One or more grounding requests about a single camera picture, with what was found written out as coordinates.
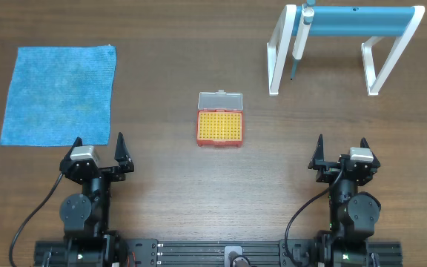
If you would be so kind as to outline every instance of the wooden table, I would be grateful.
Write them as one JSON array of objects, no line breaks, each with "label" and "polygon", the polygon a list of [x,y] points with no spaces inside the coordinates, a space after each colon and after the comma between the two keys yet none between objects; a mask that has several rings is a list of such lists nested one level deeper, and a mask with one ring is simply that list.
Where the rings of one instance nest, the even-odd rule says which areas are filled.
[{"label": "wooden table", "polygon": [[[113,184],[112,229],[127,238],[279,240],[292,214],[325,188],[306,168],[319,134],[329,160],[365,136],[382,163],[361,188],[383,205],[374,238],[400,240],[405,266],[427,266],[427,1],[373,3],[426,6],[376,97],[366,94],[363,38],[310,38],[296,79],[288,79],[289,58],[281,94],[268,96],[266,42],[285,4],[0,1],[0,134],[17,47],[115,45],[110,144],[98,150],[104,165],[114,164],[123,132],[136,173]],[[377,45],[376,65],[391,43]],[[199,92],[219,89],[244,95],[241,148],[196,145]],[[13,235],[56,180],[67,150],[0,146],[0,266],[8,266]],[[15,249],[20,266],[32,264],[36,240],[62,238],[59,205],[80,190],[64,179],[27,224]],[[299,216],[291,238],[327,227],[324,197]]]}]

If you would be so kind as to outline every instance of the white stand leg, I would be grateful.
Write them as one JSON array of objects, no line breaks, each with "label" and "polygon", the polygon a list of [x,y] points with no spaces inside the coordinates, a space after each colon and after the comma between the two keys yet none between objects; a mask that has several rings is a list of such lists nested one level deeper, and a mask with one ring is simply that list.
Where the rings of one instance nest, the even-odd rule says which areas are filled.
[{"label": "white stand leg", "polygon": [[418,25],[421,22],[424,14],[423,6],[414,7],[414,15],[411,18],[411,21],[406,26],[405,32],[402,36],[397,37],[393,43],[393,47],[388,55],[388,58],[385,61],[385,64],[382,67],[382,70],[378,73],[378,76],[375,76],[375,67],[374,60],[371,53],[371,47],[378,43],[382,37],[371,37],[367,42],[362,44],[362,57],[363,57],[363,68],[365,70],[365,81],[367,84],[367,91],[369,96],[376,96],[380,91],[383,83],[393,70],[394,65],[397,63],[402,52],[405,50],[406,45],[411,40],[414,32],[418,28]]},{"label": "white stand leg", "polygon": [[287,4],[281,12],[268,43],[268,86],[270,96],[278,94],[295,18],[296,5]]}]

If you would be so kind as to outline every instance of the blue cloth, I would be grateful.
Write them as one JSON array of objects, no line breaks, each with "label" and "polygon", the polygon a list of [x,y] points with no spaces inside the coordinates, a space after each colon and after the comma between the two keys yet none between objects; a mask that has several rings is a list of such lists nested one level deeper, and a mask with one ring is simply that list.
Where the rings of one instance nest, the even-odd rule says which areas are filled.
[{"label": "blue cloth", "polygon": [[116,49],[20,47],[1,145],[106,145]]}]

